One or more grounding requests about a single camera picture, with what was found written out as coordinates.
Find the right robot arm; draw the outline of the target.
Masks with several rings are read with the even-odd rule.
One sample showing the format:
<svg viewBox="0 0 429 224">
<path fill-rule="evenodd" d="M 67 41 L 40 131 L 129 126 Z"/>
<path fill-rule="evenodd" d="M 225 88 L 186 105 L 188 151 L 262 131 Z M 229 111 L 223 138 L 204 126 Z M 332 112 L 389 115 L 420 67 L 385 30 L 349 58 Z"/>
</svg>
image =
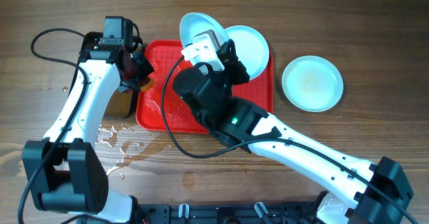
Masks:
<svg viewBox="0 0 429 224">
<path fill-rule="evenodd" d="M 195 120 L 226 152 L 242 148 L 280 162 L 326 189 L 316 208 L 323 223 L 399 223 L 408 218 L 413 192 L 402 167 L 389 158 L 378 164 L 342 154 L 282 123 L 255 103 L 235 97 L 249 81 L 232 40 L 190 43 L 182 59 L 192 63 L 174 78 L 174 92 Z"/>
</svg>

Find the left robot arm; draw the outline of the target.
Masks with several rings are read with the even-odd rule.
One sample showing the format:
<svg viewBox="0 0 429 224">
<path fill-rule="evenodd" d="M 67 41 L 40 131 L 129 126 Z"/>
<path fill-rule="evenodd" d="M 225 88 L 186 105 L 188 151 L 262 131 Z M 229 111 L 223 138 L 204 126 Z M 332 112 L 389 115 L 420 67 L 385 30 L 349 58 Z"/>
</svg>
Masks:
<svg viewBox="0 0 429 224">
<path fill-rule="evenodd" d="M 147 222 L 135 197 L 109 188 L 108 176 L 95 153 L 98 127 L 113 93 L 139 70 L 143 70 L 143 79 L 153 71 L 140 46 L 85 48 L 75 66 L 74 86 L 57 120 L 41 140 L 24 145 L 21 157 L 28 184 L 17 211 L 19 223 L 24 222 L 28 197 L 40 211 L 72 213 L 76 219 Z"/>
</svg>

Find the orange green sponge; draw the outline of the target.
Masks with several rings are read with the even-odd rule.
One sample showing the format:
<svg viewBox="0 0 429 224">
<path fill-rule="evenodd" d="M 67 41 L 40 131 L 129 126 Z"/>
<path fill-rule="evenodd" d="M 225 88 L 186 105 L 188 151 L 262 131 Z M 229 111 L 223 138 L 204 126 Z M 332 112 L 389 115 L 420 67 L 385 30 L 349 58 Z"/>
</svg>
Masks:
<svg viewBox="0 0 429 224">
<path fill-rule="evenodd" d="M 154 86 L 154 84 L 155 84 L 154 79 L 152 79 L 152 78 L 146 78 L 143 81 L 142 85 L 140 86 L 140 91 L 141 92 L 146 92 L 149 89 L 151 89 Z"/>
</svg>

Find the pale blue plate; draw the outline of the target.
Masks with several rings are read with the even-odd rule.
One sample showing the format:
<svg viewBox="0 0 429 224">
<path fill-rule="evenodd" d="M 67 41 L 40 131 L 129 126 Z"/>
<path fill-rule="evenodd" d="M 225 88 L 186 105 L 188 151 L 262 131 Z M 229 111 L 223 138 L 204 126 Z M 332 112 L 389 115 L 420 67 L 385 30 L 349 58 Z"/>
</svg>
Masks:
<svg viewBox="0 0 429 224">
<path fill-rule="evenodd" d="M 289 102 L 308 112 L 333 108 L 344 93 L 338 68 L 319 56 L 301 56 L 292 60 L 282 73 L 281 84 Z"/>
<path fill-rule="evenodd" d="M 224 27 L 205 13 L 187 13 L 180 21 L 180 36 L 195 36 L 206 30 L 214 30 L 221 46 L 230 40 Z"/>
<path fill-rule="evenodd" d="M 257 78 L 269 62 L 269 46 L 265 38 L 245 25 L 234 25 L 225 31 L 234 41 L 237 56 L 245 66 L 249 79 Z"/>
</svg>

